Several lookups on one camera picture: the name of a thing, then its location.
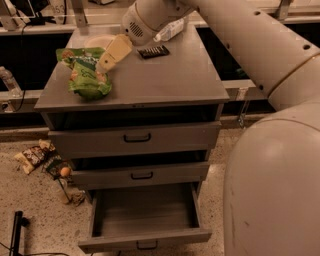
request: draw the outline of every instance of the chip bag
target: chip bag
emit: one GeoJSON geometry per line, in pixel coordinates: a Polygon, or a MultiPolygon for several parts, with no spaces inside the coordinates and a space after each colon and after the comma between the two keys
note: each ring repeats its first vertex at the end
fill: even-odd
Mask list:
{"type": "Polygon", "coordinates": [[[96,70],[103,48],[57,49],[57,60],[72,69],[68,82],[69,91],[79,94],[86,100],[98,100],[111,91],[107,73],[96,70]]]}

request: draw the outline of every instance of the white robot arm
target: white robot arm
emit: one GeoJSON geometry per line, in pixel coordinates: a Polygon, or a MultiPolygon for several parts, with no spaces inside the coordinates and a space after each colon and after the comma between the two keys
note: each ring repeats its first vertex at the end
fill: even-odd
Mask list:
{"type": "Polygon", "coordinates": [[[196,10],[279,112],[247,129],[226,170],[226,256],[320,255],[320,50],[245,0],[137,0],[135,44],[196,10]]]}

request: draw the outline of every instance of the floor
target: floor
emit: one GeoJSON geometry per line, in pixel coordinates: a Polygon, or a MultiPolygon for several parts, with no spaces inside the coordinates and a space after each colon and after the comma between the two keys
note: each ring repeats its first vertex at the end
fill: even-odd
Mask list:
{"type": "MultiPolygon", "coordinates": [[[[129,255],[185,255],[223,256],[223,179],[228,155],[242,134],[239,128],[222,129],[215,150],[210,156],[210,170],[204,182],[199,205],[203,223],[212,229],[207,243],[181,245],[153,251],[122,251],[129,255]]],[[[77,246],[88,234],[91,204],[84,201],[79,206],[63,204],[58,197],[57,184],[41,166],[26,175],[15,154],[38,145],[46,139],[46,130],[33,132],[0,131],[0,242],[10,245],[14,212],[21,210],[30,224],[23,228],[20,253],[34,254],[62,252],[70,256],[85,255],[77,246]]],[[[0,244],[0,256],[8,255],[0,244]]],[[[95,256],[117,255],[96,253],[95,256]]]]}

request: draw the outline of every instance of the drawer front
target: drawer front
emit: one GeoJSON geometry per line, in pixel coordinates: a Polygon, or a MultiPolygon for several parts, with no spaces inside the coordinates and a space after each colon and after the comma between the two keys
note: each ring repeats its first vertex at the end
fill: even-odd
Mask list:
{"type": "Polygon", "coordinates": [[[207,242],[192,184],[99,190],[85,253],[207,242]]]}
{"type": "Polygon", "coordinates": [[[62,158],[138,155],[214,148],[220,122],[118,129],[52,131],[62,158]]]}
{"type": "Polygon", "coordinates": [[[200,182],[206,179],[208,162],[170,164],[112,170],[73,171],[75,185],[83,190],[149,186],[183,182],[200,182]]]}

